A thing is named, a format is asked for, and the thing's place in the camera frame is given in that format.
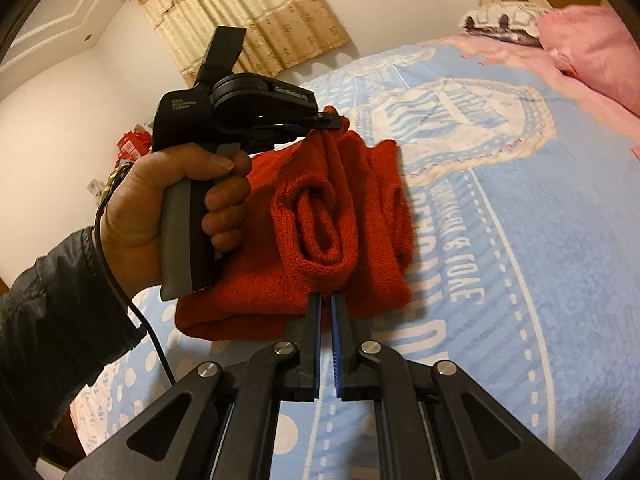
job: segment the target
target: sweater sleeve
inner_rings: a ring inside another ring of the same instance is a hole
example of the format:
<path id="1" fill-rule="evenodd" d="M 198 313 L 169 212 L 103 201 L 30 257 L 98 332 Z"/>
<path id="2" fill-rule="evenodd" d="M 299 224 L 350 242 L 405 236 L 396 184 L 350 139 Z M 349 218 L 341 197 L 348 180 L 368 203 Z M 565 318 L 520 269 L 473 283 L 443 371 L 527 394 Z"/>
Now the sweater sleeve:
<path id="1" fill-rule="evenodd" d="M 78 391 L 143 335 L 106 281 L 91 228 L 0 296 L 0 412 L 33 463 Z"/>

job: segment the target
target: red knit fabric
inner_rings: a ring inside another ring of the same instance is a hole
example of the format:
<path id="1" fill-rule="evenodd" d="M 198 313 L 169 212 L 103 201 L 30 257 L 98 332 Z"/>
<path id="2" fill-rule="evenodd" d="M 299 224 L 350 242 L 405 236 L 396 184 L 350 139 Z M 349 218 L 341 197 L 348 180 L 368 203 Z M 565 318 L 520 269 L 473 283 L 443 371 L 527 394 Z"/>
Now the red knit fabric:
<path id="1" fill-rule="evenodd" d="M 280 337 L 310 292 L 343 290 L 355 317 L 411 300 L 402 273 L 413 228 L 398 146 L 367 148 L 348 127 L 343 118 L 341 130 L 314 130 L 254 157 L 244 244 L 216 285 L 178 300 L 179 330 L 209 340 Z"/>

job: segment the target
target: floral curtain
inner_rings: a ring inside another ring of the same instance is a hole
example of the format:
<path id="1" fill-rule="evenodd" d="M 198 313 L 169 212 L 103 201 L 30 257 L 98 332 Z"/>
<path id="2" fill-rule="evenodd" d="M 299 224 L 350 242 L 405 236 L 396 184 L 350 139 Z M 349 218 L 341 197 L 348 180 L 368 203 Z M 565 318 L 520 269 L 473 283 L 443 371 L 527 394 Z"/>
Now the floral curtain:
<path id="1" fill-rule="evenodd" d="M 350 40 L 322 0 L 138 0 L 192 84 L 218 25 L 247 28 L 234 72 L 275 76 Z"/>

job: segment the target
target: white patterned pillow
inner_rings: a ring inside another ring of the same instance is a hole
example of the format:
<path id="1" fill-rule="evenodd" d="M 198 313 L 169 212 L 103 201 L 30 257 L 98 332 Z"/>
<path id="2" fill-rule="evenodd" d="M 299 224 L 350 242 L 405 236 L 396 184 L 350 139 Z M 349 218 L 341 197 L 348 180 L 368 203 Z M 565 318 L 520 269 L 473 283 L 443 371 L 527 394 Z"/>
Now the white patterned pillow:
<path id="1" fill-rule="evenodd" d="M 550 10 L 529 2 L 496 2 L 466 13 L 458 25 L 474 36 L 541 46 L 536 22 Z"/>

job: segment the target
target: person's left hand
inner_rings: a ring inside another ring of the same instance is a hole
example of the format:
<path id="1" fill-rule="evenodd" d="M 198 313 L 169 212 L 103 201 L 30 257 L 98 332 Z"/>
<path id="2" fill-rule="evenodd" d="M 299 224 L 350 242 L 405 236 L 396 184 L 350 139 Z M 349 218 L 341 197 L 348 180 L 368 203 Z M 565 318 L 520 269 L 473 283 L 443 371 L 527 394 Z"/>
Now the person's left hand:
<path id="1" fill-rule="evenodd" d="M 149 153 L 135 162 L 109 200 L 100 224 L 107 264 L 130 298 L 161 283 L 160 213 L 164 190 L 184 177 L 211 180 L 231 172 L 230 178 L 207 193 L 205 205 L 209 213 L 202 219 L 202 228 L 211 236 L 211 243 L 221 251 L 230 251 L 242 243 L 240 225 L 248 216 L 244 201 L 251 191 L 246 178 L 251 166 L 245 152 L 238 152 L 229 160 L 196 144 Z"/>

